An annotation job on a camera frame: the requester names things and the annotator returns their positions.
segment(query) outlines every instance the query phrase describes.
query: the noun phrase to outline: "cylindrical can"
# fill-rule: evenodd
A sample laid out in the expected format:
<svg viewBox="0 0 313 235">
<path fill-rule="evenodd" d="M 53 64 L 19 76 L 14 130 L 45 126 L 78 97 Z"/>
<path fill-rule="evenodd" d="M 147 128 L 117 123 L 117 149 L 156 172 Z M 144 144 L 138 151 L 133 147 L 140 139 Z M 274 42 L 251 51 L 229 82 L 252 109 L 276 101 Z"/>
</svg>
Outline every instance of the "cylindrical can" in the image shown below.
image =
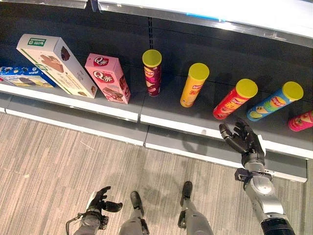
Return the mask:
<svg viewBox="0 0 313 235">
<path fill-rule="evenodd" d="M 209 74 L 210 70 L 205 64 L 195 63 L 190 66 L 186 84 L 180 98 L 180 104 L 183 107 L 189 108 L 194 104 Z"/>
<path fill-rule="evenodd" d="M 293 131 L 302 131 L 313 127 L 313 110 L 291 118 L 288 121 L 288 126 Z"/>
<path fill-rule="evenodd" d="M 258 93 L 258 86 L 250 79 L 241 79 L 225 98 L 213 110 L 213 116 L 217 119 L 225 119 L 238 109 L 247 100 Z"/>
<path fill-rule="evenodd" d="M 261 103 L 248 110 L 246 116 L 251 121 L 261 118 L 285 107 L 286 105 L 301 99 L 303 96 L 302 87 L 296 82 L 286 82 L 282 89 L 264 99 Z"/>
<path fill-rule="evenodd" d="M 157 50 L 147 50 L 142 55 L 148 94 L 157 96 L 161 86 L 161 61 L 162 55 Z"/>
</svg>

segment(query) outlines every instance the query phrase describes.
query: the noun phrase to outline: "metal shelf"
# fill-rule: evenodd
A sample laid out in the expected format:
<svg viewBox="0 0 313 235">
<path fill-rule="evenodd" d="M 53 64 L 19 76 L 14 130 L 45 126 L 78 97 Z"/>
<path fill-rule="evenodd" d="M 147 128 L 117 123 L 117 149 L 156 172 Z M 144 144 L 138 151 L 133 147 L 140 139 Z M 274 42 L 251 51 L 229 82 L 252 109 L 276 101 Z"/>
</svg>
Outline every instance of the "metal shelf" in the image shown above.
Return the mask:
<svg viewBox="0 0 313 235">
<path fill-rule="evenodd" d="M 101 91 L 97 92 L 95 99 L 91 99 L 67 94 L 59 87 L 17 87 L 5 81 L 0 82 L 0 92 L 137 122 L 146 94 L 144 75 L 142 70 L 137 68 L 125 67 L 124 72 L 132 91 L 129 104 L 108 101 Z"/>
<path fill-rule="evenodd" d="M 150 126 L 145 146 L 234 168 L 242 167 L 240 154 L 224 141 Z M 267 152 L 265 167 L 267 172 L 279 178 L 307 180 L 307 161 L 304 159 Z"/>
<path fill-rule="evenodd" d="M 30 3 L 85 9 L 88 0 L 1 0 L 3 2 Z"/>
<path fill-rule="evenodd" d="M 106 138 L 144 145 L 148 126 L 13 96 L 6 113 Z"/>
<path fill-rule="evenodd" d="M 161 87 L 160 95 L 145 98 L 140 121 L 193 135 L 223 140 L 219 132 L 219 124 L 223 121 L 215 119 L 212 111 L 233 86 L 207 81 L 195 104 L 191 108 L 184 108 L 180 105 L 179 100 L 186 78 L 163 74 L 162 79 L 164 86 Z M 247 106 L 257 103 L 268 95 L 269 93 L 259 92 L 255 98 L 231 114 L 224 122 L 235 123 L 236 118 L 240 117 L 247 121 L 257 134 L 262 135 L 267 150 L 313 159 L 312 128 L 293 132 L 287 125 L 289 117 L 311 109 L 310 102 L 299 100 L 258 122 L 252 122 L 246 118 Z"/>
<path fill-rule="evenodd" d="M 11 95 L 0 93 L 0 112 L 5 113 L 6 107 L 9 105 Z"/>
<path fill-rule="evenodd" d="M 100 12 L 112 11 L 199 24 L 313 47 L 313 3 L 303 0 L 141 1 L 98 0 Z"/>
<path fill-rule="evenodd" d="M 184 134 L 164 128 L 124 121 L 46 102 L 12 96 L 6 113 L 106 138 L 146 146 L 202 161 L 242 167 L 240 154 L 224 141 Z M 306 182 L 306 160 L 268 152 L 268 172 L 293 181 Z"/>
</svg>

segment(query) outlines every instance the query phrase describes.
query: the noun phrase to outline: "packaging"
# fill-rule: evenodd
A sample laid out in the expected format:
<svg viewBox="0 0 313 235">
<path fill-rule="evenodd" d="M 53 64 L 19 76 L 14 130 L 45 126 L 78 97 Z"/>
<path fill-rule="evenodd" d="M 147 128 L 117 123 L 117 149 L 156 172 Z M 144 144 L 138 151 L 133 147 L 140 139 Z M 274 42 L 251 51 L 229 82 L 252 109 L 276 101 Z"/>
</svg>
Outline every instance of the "packaging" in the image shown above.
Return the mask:
<svg viewBox="0 0 313 235">
<path fill-rule="evenodd" d="M 107 100 L 128 104 L 131 93 L 118 58 L 91 53 L 85 68 Z"/>
<path fill-rule="evenodd" d="M 15 86 L 55 87 L 55 82 L 37 67 L 1 67 L 0 76 Z"/>
<path fill-rule="evenodd" d="M 258 93 L 258 86 L 250 79 L 241 79 L 213 110 L 216 119 L 225 119 Z"/>
<path fill-rule="evenodd" d="M 159 51 L 151 49 L 142 55 L 146 85 L 149 96 L 158 96 L 161 87 L 161 62 L 162 55 Z"/>
<path fill-rule="evenodd" d="M 194 104 L 209 74 L 210 70 L 205 64 L 195 63 L 190 66 L 186 84 L 180 98 L 180 104 L 183 107 L 188 108 Z"/>
<path fill-rule="evenodd" d="M 62 38 L 24 34 L 17 50 L 66 93 L 94 98 L 97 86 Z"/>
<path fill-rule="evenodd" d="M 313 127 L 313 110 L 291 118 L 288 121 L 288 126 L 293 131 L 302 131 Z"/>
<path fill-rule="evenodd" d="M 281 89 L 249 109 L 246 116 L 251 121 L 258 121 L 302 97 L 303 89 L 298 83 L 286 82 Z"/>
</svg>

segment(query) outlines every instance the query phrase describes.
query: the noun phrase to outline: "white shelf panel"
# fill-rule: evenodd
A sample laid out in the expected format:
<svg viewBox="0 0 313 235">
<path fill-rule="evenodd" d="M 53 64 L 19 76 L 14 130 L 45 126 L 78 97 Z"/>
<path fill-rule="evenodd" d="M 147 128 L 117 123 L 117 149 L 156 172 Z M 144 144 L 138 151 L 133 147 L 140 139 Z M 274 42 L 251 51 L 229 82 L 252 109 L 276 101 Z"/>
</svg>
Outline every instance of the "white shelf panel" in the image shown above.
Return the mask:
<svg viewBox="0 0 313 235">
<path fill-rule="evenodd" d="M 161 88 L 158 97 L 146 97 L 140 121 L 142 123 L 178 130 L 194 135 L 223 140 L 219 132 L 222 122 L 234 124 L 237 117 L 247 121 L 257 134 L 264 139 L 269 151 L 313 159 L 313 129 L 293 132 L 288 128 L 289 116 L 312 109 L 312 104 L 297 101 L 258 122 L 246 118 L 247 105 L 253 105 L 269 94 L 259 92 L 258 96 L 247 102 L 225 120 L 213 117 L 214 107 L 233 87 L 213 82 L 206 82 L 199 97 L 191 108 L 180 105 L 180 96 L 186 78 L 176 76 Z"/>
<path fill-rule="evenodd" d="M 98 0 L 113 11 L 193 23 L 313 47 L 313 3 L 303 0 Z"/>
<path fill-rule="evenodd" d="M 9 105 L 11 95 L 0 93 L 0 112 L 5 113 L 6 107 Z"/>
<path fill-rule="evenodd" d="M 141 146 L 148 130 L 147 125 L 17 96 L 6 113 Z"/>
<path fill-rule="evenodd" d="M 71 108 L 77 108 L 89 112 L 117 117 L 133 122 L 138 121 L 141 111 L 146 88 L 144 87 L 144 75 L 142 70 L 136 68 L 124 69 L 128 85 L 131 90 L 129 104 L 121 104 L 108 101 L 100 90 L 97 91 L 95 99 L 85 98 L 77 95 L 65 93 L 61 88 L 43 88 L 43 87 L 18 87 L 5 81 L 0 82 L 0 92 L 9 93 L 18 96 L 24 96 L 31 99 L 42 100 L 54 104 L 60 104 Z M 137 79 L 142 78 L 142 86 Z"/>
<path fill-rule="evenodd" d="M 241 155 L 224 141 L 150 126 L 145 146 L 202 161 L 242 168 Z M 298 182 L 307 180 L 307 161 L 301 158 L 267 152 L 265 167 L 268 173 L 279 178 Z"/>
<path fill-rule="evenodd" d="M 1 0 L 4 2 L 30 3 L 51 6 L 65 6 L 85 9 L 88 0 Z"/>
</svg>

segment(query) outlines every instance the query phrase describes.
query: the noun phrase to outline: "white snack box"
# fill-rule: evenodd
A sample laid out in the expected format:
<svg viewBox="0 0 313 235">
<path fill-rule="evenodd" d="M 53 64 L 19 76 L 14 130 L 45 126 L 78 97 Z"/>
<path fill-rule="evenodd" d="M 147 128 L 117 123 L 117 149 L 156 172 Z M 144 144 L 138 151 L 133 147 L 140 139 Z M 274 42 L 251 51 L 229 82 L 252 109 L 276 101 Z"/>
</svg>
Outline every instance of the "white snack box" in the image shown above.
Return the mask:
<svg viewBox="0 0 313 235">
<path fill-rule="evenodd" d="M 66 93 L 94 98 L 97 86 L 60 37 L 24 34 L 17 50 Z"/>
</svg>

